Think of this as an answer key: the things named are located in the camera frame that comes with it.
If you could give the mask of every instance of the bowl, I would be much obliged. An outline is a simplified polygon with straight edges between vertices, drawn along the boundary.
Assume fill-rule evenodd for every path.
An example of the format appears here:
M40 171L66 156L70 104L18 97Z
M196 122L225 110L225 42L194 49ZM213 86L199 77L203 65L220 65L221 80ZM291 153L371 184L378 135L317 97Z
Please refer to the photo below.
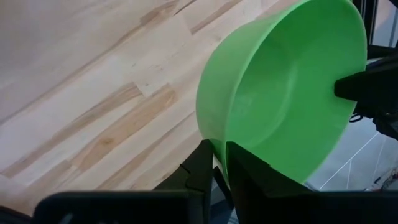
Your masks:
M366 34L347 0L307 0L250 22L211 55L197 91L197 121L228 179L234 141L303 183L333 150L355 102L336 80L366 66Z

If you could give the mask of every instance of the wooden floor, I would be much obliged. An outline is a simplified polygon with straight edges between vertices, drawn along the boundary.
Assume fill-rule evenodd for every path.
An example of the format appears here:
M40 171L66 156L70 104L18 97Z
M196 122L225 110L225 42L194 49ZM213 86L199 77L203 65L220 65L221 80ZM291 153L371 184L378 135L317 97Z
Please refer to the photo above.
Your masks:
M2 2L0 205L155 187L201 141L195 93L215 47L295 1Z

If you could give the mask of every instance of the green plastic bowl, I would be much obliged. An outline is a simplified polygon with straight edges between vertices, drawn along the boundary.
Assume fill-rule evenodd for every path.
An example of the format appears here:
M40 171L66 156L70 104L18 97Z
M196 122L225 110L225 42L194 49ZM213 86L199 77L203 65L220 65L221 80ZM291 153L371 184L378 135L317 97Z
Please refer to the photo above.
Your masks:
M338 142L355 102L337 79L363 71L366 35L347 0L307 0L250 22L213 52L197 92L197 121L228 179L227 141L305 182Z

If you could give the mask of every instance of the white tile floor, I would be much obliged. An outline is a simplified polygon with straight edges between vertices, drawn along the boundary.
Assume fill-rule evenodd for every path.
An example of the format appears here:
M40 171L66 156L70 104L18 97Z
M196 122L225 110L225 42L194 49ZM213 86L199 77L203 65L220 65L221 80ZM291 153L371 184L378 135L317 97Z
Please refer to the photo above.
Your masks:
M349 124L308 183L318 190L364 190L398 166L398 141L376 132L370 119Z

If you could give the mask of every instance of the black mount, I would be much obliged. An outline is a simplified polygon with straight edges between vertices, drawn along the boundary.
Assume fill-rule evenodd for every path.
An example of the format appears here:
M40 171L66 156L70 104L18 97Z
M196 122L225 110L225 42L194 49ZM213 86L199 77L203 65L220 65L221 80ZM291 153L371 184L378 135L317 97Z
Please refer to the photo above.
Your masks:
M31 223L395 223L398 192L313 192L228 142L227 206L210 205L213 146L204 140L152 191L67 192L46 198ZM218 184L226 186L223 178ZM228 214L220 219L220 214Z
M398 6L398 0L390 1ZM372 44L378 0L354 0L354 4L364 20L368 59L381 59L363 72L336 81L335 95L357 101L351 122L371 118L380 133L398 140L398 51Z

